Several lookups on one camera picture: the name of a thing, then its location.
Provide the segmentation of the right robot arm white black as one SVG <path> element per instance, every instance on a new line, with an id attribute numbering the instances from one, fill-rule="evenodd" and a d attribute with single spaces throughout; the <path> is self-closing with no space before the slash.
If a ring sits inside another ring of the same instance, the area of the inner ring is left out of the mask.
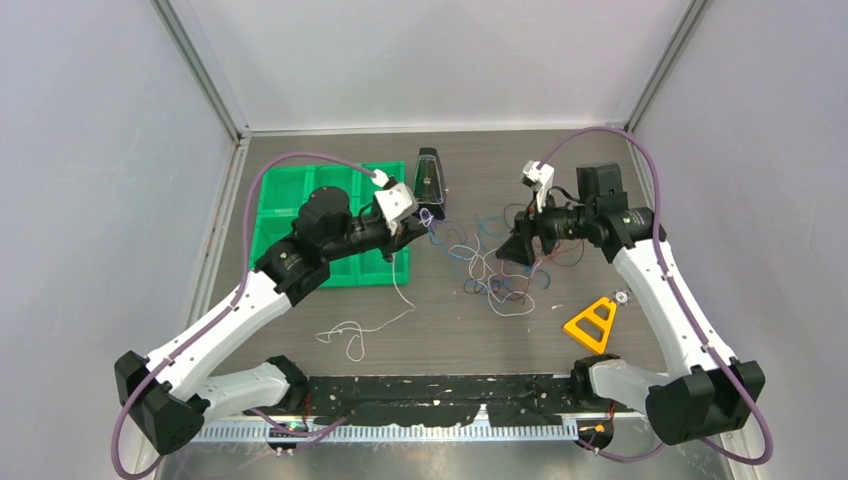
<path id="1" fill-rule="evenodd" d="M 530 161 L 522 182 L 533 199 L 516 214 L 500 260 L 532 266 L 562 240 L 598 248 L 623 278 L 649 321 L 666 371 L 632 366 L 600 347 L 575 362 L 571 397 L 584 410 L 607 400 L 646 415 L 667 445 L 738 430 L 752 417 L 765 385 L 755 361 L 742 362 L 721 339 L 677 268 L 655 212 L 632 207 L 617 164 L 579 167 L 578 196 L 566 206 L 552 198 L 554 169 Z"/>

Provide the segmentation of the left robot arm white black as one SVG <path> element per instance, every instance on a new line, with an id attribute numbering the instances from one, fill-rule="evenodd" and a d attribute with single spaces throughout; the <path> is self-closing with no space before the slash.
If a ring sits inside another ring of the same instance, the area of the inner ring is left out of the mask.
<path id="1" fill-rule="evenodd" d="M 377 250 L 385 260 L 427 231 L 404 183 L 389 180 L 357 217 L 338 187 L 313 191 L 291 232 L 272 244 L 231 294 L 172 341 L 140 355 L 129 351 L 114 366 L 121 405 L 155 451 L 177 452 L 205 424 L 260 407 L 298 412 L 306 375 L 288 358 L 271 357 L 249 370 L 213 376 L 234 350 L 285 315 L 331 276 L 332 262 Z"/>

